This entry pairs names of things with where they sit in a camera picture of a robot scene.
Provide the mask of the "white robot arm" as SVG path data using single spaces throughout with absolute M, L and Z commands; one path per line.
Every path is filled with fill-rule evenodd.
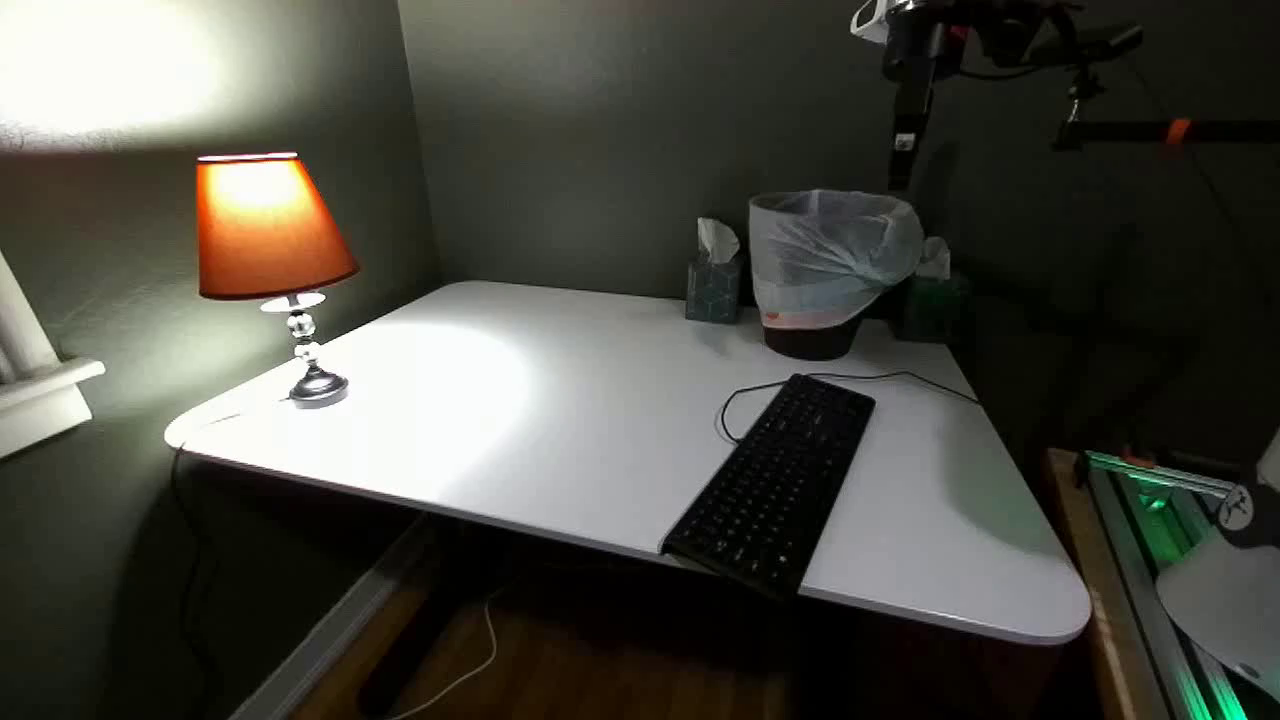
M 1213 496 L 1213 527 L 1161 581 L 1183 634 L 1280 699 L 1280 431 L 1242 480 L 1163 469 L 1170 487 Z

